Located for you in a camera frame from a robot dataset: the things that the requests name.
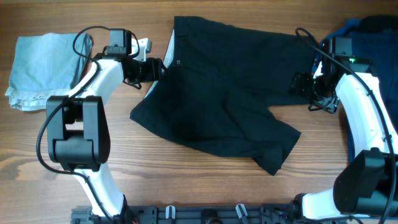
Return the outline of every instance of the black cloth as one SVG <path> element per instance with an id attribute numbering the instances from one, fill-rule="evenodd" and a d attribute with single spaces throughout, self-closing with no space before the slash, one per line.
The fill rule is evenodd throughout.
<path id="1" fill-rule="evenodd" d="M 276 120 L 267 107 L 308 103 L 287 91 L 296 72 L 310 72 L 315 52 L 294 35 L 200 17 L 175 17 L 174 31 L 174 59 L 166 79 L 130 118 L 193 149 L 252 157 L 275 175 L 300 132 Z"/>

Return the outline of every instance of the wood plank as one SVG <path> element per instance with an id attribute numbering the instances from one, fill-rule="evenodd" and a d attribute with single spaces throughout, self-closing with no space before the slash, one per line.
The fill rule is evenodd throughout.
<path id="1" fill-rule="evenodd" d="M 342 0 L 2 4 L 0 92 L 8 87 L 19 36 L 76 33 L 93 25 L 122 27 L 138 38 L 150 38 L 154 45 L 149 56 L 163 58 L 176 15 L 286 34 L 300 26 L 320 40 L 346 19 L 397 14 L 396 9 L 392 1 Z M 93 52 L 100 52 L 108 33 L 90 34 Z M 121 85 L 105 106 L 112 142 L 109 165 L 131 205 L 285 203 L 301 192 L 329 189 L 347 165 L 343 110 L 330 115 L 310 113 L 306 106 L 271 108 L 277 119 L 302 132 L 282 170 L 271 177 L 251 159 L 221 158 L 179 146 L 131 121 L 130 111 L 149 87 L 146 83 L 138 91 Z M 49 173 L 37 162 L 35 140 L 44 118 L 43 111 L 10 109 L 8 99 L 0 96 L 1 223 L 68 223 L 72 208 L 89 205 L 77 181 Z"/>

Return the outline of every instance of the wooden table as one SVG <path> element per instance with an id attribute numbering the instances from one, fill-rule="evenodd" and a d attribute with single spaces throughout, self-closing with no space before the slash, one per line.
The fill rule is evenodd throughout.
<path id="1" fill-rule="evenodd" d="M 176 15 L 286 34 L 304 27 L 320 40 L 346 19 L 398 13 L 397 3 L 376 1 L 86 1 L 0 5 L 0 223 L 69 223 L 72 208 L 90 204 L 73 177 L 50 173 L 37 162 L 35 141 L 45 113 L 10 109 L 4 96 L 19 36 L 77 33 L 93 25 L 121 27 L 150 38 L 149 56 L 163 58 Z M 108 43 L 108 33 L 90 34 L 95 54 Z M 149 87 L 146 83 L 139 91 L 121 85 L 105 106 L 112 142 L 109 166 L 130 205 L 287 203 L 296 194 L 331 188 L 348 163 L 343 110 L 330 115 L 310 113 L 306 106 L 273 107 L 277 119 L 302 132 L 273 177 L 252 159 L 221 158 L 179 146 L 131 121 L 130 111 Z M 48 160 L 45 138 L 42 152 Z"/>

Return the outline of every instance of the black garment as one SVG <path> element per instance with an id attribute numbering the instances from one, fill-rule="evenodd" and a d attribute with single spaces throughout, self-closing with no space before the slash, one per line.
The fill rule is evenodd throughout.
<path id="1" fill-rule="evenodd" d="M 300 132 L 276 120 L 267 107 L 308 103 L 287 90 L 296 72 L 310 72 L 315 52 L 293 35 L 200 17 L 175 17 L 174 30 L 174 60 L 167 78 L 130 118 L 193 149 L 252 157 L 274 175 Z"/>

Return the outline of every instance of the brown surface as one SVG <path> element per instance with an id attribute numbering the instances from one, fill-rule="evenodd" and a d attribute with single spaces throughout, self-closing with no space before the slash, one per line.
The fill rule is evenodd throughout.
<path id="1" fill-rule="evenodd" d="M 150 56 L 163 57 L 175 15 L 287 34 L 300 26 L 321 39 L 348 18 L 397 12 L 397 3 L 376 1 L 0 5 L 0 223 L 69 223 L 72 208 L 90 204 L 73 177 L 47 172 L 37 162 L 35 140 L 44 112 L 12 110 L 4 96 L 18 36 L 76 33 L 93 25 L 123 27 L 138 38 L 150 38 Z M 90 34 L 93 52 L 99 52 L 108 33 Z M 301 192 L 331 188 L 347 165 L 342 111 L 339 116 L 309 113 L 306 106 L 272 108 L 277 119 L 302 132 L 282 170 L 272 177 L 251 159 L 220 158 L 179 146 L 131 121 L 129 113 L 148 87 L 138 91 L 121 85 L 105 106 L 112 141 L 109 165 L 130 205 L 284 203 Z"/>

